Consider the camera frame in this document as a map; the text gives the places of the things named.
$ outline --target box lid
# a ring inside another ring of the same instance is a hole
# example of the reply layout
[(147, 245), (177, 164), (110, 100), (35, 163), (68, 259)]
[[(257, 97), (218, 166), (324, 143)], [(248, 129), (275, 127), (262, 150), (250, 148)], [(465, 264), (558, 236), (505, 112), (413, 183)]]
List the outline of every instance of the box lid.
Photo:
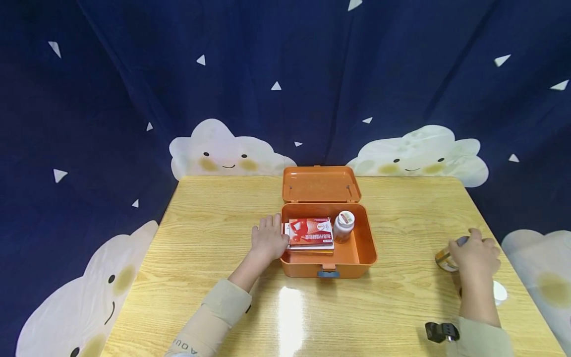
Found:
[(361, 191), (347, 166), (291, 166), (284, 169), (286, 202), (358, 202)]

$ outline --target cloud mouth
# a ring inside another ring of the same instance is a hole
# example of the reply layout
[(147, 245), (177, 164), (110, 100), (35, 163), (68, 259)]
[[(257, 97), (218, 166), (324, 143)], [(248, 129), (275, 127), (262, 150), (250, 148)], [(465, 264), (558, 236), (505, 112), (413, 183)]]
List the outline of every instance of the cloud mouth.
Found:
[(111, 311), (111, 315), (109, 315), (109, 318), (107, 319), (107, 321), (105, 321), (104, 325), (106, 325), (109, 320), (111, 320), (111, 317), (113, 317), (113, 314), (115, 313), (115, 302), (113, 301), (113, 310)]

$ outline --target black clip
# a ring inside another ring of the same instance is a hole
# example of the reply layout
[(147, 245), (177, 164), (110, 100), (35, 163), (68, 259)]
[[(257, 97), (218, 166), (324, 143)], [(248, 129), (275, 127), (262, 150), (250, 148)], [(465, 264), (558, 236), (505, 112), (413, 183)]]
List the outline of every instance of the black clip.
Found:
[(428, 339), (432, 342), (442, 343), (446, 340), (453, 342), (460, 339), (460, 332), (451, 323), (437, 324), (436, 322), (427, 322), (424, 328), (426, 328)]

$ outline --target child's hand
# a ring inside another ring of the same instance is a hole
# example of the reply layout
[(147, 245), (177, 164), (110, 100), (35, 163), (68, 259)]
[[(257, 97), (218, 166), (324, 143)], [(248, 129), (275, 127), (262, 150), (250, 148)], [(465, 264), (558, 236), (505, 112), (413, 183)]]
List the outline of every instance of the child's hand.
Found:
[(289, 236), (282, 234), (282, 216), (268, 216), (260, 220), (260, 228), (252, 228), (252, 249), (250, 253), (260, 259), (267, 260), (270, 264), (273, 260), (284, 254)]
[(487, 238), (482, 240), (482, 233), (470, 228), (470, 239), (463, 246), (458, 246), (455, 240), (448, 243), (448, 250), (458, 264), (461, 277), (469, 280), (487, 281), (500, 268), (498, 259), (500, 249), (496, 247), (496, 240)]

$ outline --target child's left hand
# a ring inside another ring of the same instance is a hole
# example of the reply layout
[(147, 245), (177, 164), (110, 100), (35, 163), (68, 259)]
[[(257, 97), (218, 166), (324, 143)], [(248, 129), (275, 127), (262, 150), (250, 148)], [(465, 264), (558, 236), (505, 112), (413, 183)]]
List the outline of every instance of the child's left hand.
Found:
[(268, 264), (281, 257), (286, 251), (289, 236), (282, 234), (282, 216), (268, 216), (260, 220), (260, 227), (252, 227), (252, 249), (250, 253)]

